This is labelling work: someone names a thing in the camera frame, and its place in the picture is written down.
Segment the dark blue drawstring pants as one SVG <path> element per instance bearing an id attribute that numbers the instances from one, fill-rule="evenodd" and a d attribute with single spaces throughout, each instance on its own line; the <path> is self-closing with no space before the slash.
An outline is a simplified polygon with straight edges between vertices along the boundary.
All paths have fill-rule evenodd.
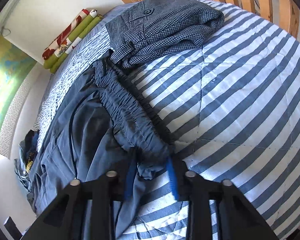
<path id="1" fill-rule="evenodd" d="M 74 81 L 30 171 L 29 203 L 39 215 L 72 179 L 97 179 L 136 155 L 131 195 L 114 206 L 115 236 L 133 223 L 142 196 L 174 152 L 169 129 L 104 53 Z"/>

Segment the light blue denim garment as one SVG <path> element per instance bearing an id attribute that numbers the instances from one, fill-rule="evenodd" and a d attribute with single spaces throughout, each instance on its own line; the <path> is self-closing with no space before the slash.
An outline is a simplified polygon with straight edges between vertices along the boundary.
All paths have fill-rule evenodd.
<path id="1" fill-rule="evenodd" d="M 25 142 L 23 140 L 19 144 L 19 157 L 14 160 L 14 171 L 15 174 L 17 175 L 19 182 L 27 191 L 26 197 L 29 204 L 33 205 L 34 193 L 32 192 L 32 181 L 30 178 L 30 173 L 27 174 L 25 171 L 24 147 L 25 147 Z"/>

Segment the black yellow patterned garment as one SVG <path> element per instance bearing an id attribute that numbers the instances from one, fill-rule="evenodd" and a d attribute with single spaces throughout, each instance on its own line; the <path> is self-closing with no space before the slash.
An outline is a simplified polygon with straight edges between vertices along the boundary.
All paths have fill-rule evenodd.
<path id="1" fill-rule="evenodd" d="M 27 174 L 30 173 L 31 167 L 37 155 L 37 141 L 39 137 L 39 130 L 30 130 L 25 137 L 24 147 L 24 164 Z"/>

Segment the blue white striped bed quilt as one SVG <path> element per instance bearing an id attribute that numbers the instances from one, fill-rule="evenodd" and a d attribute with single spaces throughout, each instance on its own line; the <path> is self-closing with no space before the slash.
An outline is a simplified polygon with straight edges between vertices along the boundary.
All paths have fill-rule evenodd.
<path id="1" fill-rule="evenodd" d="M 130 79 L 171 131 L 189 169 L 231 180 L 279 239 L 300 226 L 300 43 L 232 4 L 202 48 Z"/>

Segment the green folded blanket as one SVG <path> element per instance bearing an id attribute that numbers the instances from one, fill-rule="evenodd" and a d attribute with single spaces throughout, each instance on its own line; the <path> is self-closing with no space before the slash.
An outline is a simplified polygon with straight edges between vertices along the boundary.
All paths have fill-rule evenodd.
<path id="1" fill-rule="evenodd" d="M 71 32 L 60 47 L 57 48 L 47 60 L 44 60 L 43 67 L 49 69 L 50 73 L 55 74 L 73 49 L 101 22 L 102 19 L 103 16 L 98 14 L 97 10 L 89 10 L 89 15 Z"/>

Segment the red cream folded blanket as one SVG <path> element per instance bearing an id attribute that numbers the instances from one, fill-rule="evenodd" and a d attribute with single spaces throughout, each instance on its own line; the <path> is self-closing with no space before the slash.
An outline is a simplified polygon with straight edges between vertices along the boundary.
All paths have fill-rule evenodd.
<path id="1" fill-rule="evenodd" d="M 89 10 L 82 9 L 72 22 L 45 48 L 42 58 L 47 60 L 57 48 L 66 40 L 71 32 L 89 15 Z"/>

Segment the grey houndstooth folded pants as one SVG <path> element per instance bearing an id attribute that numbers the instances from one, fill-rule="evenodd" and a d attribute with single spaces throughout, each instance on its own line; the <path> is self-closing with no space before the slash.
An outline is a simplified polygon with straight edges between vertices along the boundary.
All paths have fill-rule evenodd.
<path id="1" fill-rule="evenodd" d="M 144 0 L 106 24 L 110 59 L 122 69 L 198 49 L 224 25 L 224 14 L 197 0 Z"/>

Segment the landscape wall scroll painting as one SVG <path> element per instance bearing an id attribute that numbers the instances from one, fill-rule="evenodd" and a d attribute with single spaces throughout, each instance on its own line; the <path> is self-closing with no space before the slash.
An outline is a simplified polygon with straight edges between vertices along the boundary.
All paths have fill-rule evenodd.
<path id="1" fill-rule="evenodd" d="M 8 108 L 36 60 L 0 35 L 0 130 Z"/>

